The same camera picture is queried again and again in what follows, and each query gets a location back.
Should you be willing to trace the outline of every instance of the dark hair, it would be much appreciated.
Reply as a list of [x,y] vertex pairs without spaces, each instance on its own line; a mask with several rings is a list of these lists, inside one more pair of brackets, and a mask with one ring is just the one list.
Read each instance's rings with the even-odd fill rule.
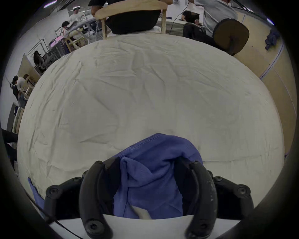
[[185,16],[186,22],[194,23],[196,19],[199,19],[199,14],[194,14],[190,11],[184,11],[183,15]]
[[18,78],[19,78],[18,76],[14,76],[12,83],[15,84],[15,82],[18,80]]
[[35,51],[34,54],[33,54],[33,61],[36,65],[39,64],[39,53],[38,51]]
[[65,21],[62,23],[61,27],[66,27],[68,24],[70,24],[70,22]]

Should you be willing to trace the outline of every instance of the black office chair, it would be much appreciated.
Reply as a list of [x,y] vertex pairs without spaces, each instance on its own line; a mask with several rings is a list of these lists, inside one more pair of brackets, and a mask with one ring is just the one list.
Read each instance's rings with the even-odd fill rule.
[[235,19],[224,19],[216,25],[214,42],[230,55],[240,52],[249,38],[249,30]]

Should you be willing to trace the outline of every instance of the blue cloth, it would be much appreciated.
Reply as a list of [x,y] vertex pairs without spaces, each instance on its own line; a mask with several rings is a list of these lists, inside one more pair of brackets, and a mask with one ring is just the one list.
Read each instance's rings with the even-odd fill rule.
[[35,200],[36,204],[43,209],[44,205],[45,205],[45,200],[38,194],[38,191],[37,191],[36,187],[34,187],[32,182],[31,182],[31,178],[28,178],[28,182],[30,184],[30,187],[31,187],[33,197],[34,197],[34,200]]
[[136,206],[152,219],[182,216],[182,195],[174,178],[174,160],[179,156],[202,163],[190,141],[164,134],[154,134],[115,155],[121,158],[121,185],[114,196],[114,215],[138,219],[131,208]]

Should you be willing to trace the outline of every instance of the chair backrest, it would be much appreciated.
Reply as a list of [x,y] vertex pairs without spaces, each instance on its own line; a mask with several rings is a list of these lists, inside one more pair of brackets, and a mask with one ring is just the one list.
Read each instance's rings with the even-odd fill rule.
[[134,11],[162,10],[162,33],[166,32],[167,3],[158,0],[125,0],[103,7],[95,13],[95,18],[102,22],[103,39],[107,38],[106,18],[120,13]]
[[249,30],[235,19],[220,21],[213,32],[213,40],[230,55],[241,51],[249,38]]

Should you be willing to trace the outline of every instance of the beige wall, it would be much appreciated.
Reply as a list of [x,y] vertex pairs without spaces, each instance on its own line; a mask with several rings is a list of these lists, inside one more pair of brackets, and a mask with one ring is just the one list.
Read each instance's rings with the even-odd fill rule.
[[28,74],[34,82],[37,82],[40,79],[39,73],[34,69],[30,61],[24,54],[21,61],[20,68],[18,70],[18,76],[23,77],[25,74]]
[[270,91],[280,116],[287,153],[297,116],[296,85],[288,51],[282,39],[268,51],[265,49],[265,39],[271,29],[267,24],[241,12],[238,12],[238,21],[248,28],[249,39],[235,57],[261,78]]

